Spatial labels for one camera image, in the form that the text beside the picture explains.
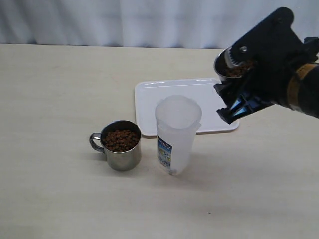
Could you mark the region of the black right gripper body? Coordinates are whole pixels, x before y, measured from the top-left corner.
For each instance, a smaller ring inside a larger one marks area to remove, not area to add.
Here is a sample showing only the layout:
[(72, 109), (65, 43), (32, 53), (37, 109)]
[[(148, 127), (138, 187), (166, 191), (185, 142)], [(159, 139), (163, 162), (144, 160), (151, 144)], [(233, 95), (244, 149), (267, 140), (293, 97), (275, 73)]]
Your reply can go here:
[(233, 43), (235, 62), (256, 62), (249, 90), (272, 103), (287, 104), (287, 85), (301, 65), (317, 60), (319, 38), (300, 40), (292, 30), (294, 14), (280, 7)]

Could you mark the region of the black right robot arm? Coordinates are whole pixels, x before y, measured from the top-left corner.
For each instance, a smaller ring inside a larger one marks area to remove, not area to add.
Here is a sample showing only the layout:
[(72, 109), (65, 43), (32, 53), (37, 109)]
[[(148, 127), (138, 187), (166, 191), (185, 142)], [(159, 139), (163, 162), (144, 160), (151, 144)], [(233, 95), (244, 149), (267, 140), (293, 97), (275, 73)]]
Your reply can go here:
[(300, 40), (293, 12), (280, 7), (223, 50), (214, 61), (215, 90), (227, 124), (271, 105), (319, 116), (319, 39)]

